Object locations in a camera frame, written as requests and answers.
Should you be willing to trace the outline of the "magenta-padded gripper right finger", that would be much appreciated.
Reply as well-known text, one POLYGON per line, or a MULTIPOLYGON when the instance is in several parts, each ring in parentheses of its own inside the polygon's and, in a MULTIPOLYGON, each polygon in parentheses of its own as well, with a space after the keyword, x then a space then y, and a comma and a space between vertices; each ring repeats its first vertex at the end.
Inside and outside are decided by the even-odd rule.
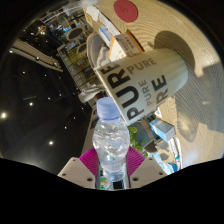
POLYGON ((140 188, 166 176, 154 158, 146 158, 133 147, 129 147, 126 158, 129 186, 140 188))

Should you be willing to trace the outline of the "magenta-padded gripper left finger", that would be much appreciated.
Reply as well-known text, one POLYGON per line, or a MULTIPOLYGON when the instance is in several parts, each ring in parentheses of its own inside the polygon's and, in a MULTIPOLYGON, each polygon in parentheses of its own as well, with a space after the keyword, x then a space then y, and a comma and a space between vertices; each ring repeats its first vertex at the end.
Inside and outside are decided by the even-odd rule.
POLYGON ((94 189, 98 175, 98 157, 91 147, 79 158, 72 157, 58 176, 84 188, 94 189))

